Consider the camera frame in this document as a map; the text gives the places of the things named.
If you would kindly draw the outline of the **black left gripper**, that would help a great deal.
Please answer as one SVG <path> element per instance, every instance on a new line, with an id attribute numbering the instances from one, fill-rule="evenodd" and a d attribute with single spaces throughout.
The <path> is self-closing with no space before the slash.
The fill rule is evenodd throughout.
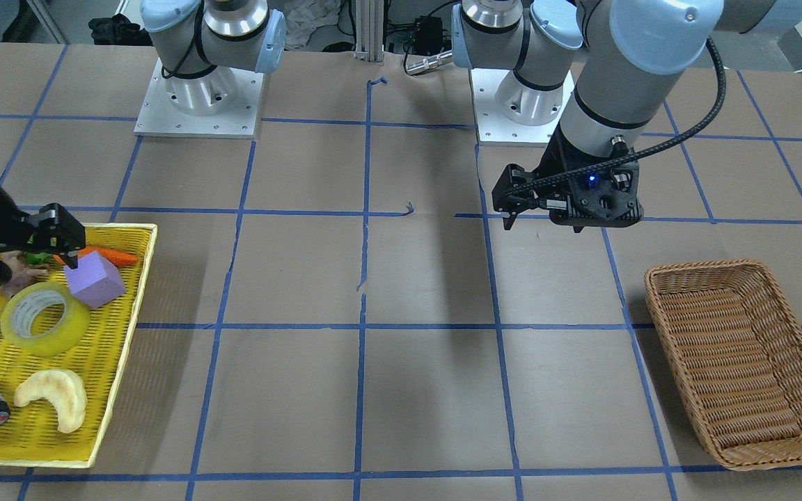
<path id="1" fill-rule="evenodd" d="M 584 153 L 564 136 L 551 137 L 537 166 L 537 173 L 526 172 L 518 164 L 508 164 L 492 189 L 493 209 L 498 213 L 521 213 L 526 210 L 548 210 L 545 202 L 566 202 L 566 208 L 550 210 L 554 224 L 569 225 L 575 232 L 586 226 L 627 228 L 642 220 L 644 211 L 637 197 L 639 164 L 631 161 L 618 167 L 580 175 L 561 183 L 507 196 L 506 191 L 540 178 L 589 167 L 606 159 Z"/>

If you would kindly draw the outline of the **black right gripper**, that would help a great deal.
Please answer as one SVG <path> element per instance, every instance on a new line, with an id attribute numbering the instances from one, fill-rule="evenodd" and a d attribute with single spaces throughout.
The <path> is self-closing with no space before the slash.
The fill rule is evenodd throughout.
<path id="1" fill-rule="evenodd" d="M 65 266 L 77 269 L 79 251 L 85 247 L 85 226 L 61 204 L 49 203 L 36 213 L 10 209 L 0 215 L 0 253 L 61 255 Z"/>

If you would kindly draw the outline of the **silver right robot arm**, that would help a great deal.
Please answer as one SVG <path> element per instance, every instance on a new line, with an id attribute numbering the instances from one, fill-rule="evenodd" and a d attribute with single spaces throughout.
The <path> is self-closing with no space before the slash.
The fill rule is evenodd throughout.
<path id="1" fill-rule="evenodd" d="M 136 133 L 253 136 L 262 77 L 283 57 L 283 13 L 265 1 L 143 1 L 140 14 L 158 63 Z M 64 206 L 23 212 L 0 187 L 0 253 L 50 253 L 76 267 L 85 245 L 84 226 Z"/>

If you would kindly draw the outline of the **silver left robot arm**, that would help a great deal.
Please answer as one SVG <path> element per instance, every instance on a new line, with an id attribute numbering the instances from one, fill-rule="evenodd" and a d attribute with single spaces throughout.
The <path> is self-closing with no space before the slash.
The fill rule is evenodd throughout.
<path id="1" fill-rule="evenodd" d="M 454 63 L 505 70 L 516 89 L 559 95 L 575 60 L 586 60 L 544 154 L 531 171 L 508 164 L 491 191 L 510 230 L 544 210 L 575 232 L 627 228 L 643 218 L 640 159 L 696 136 L 727 94 L 713 32 L 782 34 L 802 22 L 802 1 L 462 1 L 452 13 Z M 715 101 L 676 136 L 636 149 L 684 71 L 708 53 Z"/>

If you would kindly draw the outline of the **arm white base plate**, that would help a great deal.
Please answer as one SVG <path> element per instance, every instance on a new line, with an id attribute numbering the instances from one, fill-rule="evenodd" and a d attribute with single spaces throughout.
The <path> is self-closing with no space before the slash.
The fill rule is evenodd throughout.
<path id="1" fill-rule="evenodd" d="M 575 88 L 571 72 L 548 91 L 525 86 L 512 70 L 473 69 L 470 80 L 481 145 L 547 145 Z"/>
<path id="2" fill-rule="evenodd" d="M 134 133 L 252 140 L 258 133 L 264 87 L 265 74 L 232 67 L 217 67 L 200 79 L 166 79 L 157 61 Z"/>

